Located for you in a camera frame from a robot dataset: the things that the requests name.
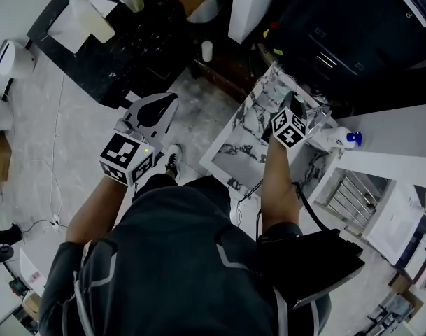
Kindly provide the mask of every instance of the forearm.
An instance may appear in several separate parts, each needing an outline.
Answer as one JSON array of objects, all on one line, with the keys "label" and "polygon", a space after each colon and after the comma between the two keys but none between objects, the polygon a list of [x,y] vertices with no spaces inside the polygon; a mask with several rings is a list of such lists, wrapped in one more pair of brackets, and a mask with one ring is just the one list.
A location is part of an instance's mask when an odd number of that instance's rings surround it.
[{"label": "forearm", "polygon": [[299,222],[299,203],[290,179],[286,149],[272,136],[262,182],[262,232],[282,222]]},{"label": "forearm", "polygon": [[66,241],[86,244],[109,232],[118,216],[127,186],[103,177],[68,225]]}]

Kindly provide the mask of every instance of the blue pump cap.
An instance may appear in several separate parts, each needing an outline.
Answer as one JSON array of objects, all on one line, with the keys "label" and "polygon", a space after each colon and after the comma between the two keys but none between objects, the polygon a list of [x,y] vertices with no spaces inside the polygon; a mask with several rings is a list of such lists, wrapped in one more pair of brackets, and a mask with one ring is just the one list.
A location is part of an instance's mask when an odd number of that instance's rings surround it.
[{"label": "blue pump cap", "polygon": [[362,145],[362,133],[360,133],[360,132],[348,133],[346,135],[346,140],[348,142],[355,141],[355,143],[357,144],[357,146],[360,147]]}]

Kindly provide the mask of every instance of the fiducial marker cube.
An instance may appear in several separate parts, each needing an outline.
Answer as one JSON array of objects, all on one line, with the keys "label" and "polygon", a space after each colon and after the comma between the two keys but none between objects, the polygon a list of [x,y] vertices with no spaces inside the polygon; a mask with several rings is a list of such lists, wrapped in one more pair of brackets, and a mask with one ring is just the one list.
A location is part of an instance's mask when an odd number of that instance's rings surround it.
[{"label": "fiducial marker cube", "polygon": [[271,120],[271,126],[275,138],[287,149],[306,138],[307,126],[287,107]]},{"label": "fiducial marker cube", "polygon": [[114,130],[99,161],[105,175],[132,186],[153,167],[154,154],[152,146]]}]

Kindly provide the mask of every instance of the gray floor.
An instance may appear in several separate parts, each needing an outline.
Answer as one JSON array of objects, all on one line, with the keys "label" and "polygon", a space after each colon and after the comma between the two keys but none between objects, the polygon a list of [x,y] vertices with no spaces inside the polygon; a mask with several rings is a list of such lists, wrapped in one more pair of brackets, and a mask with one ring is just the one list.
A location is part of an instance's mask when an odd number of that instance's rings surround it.
[{"label": "gray floor", "polygon": [[[44,54],[34,47],[32,52],[37,61],[34,75],[15,81],[9,93],[15,129],[8,133],[13,156],[9,180],[1,186],[0,229],[12,222],[26,229],[53,214],[68,224],[102,177],[98,156],[105,135],[125,111],[99,105]],[[164,145],[184,145],[180,180],[184,183],[206,173],[199,160],[239,106],[206,80],[193,80],[187,71],[171,90],[180,97],[180,108]],[[159,163],[153,172],[162,170]],[[132,193],[130,188],[120,215],[130,205]],[[241,211],[241,228],[254,237],[257,210],[243,204]],[[25,235],[26,242],[44,228],[47,223],[34,227]],[[323,336],[354,335],[388,293],[391,266],[370,248],[362,258],[367,266],[361,275],[332,293],[333,311]]]}]

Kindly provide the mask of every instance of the black marble tabletop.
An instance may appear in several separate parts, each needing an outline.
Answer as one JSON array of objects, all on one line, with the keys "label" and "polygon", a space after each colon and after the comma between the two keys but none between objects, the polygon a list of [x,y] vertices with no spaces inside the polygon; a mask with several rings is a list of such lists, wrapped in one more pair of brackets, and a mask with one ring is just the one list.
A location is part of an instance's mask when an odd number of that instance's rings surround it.
[{"label": "black marble tabletop", "polygon": [[51,0],[28,32],[69,78],[96,101],[115,109],[128,107],[125,97],[130,90],[140,97],[166,92],[192,59],[181,3],[144,0],[144,9],[133,13],[117,2],[106,18],[115,36],[102,44],[90,35],[76,54],[47,33],[69,0]]}]

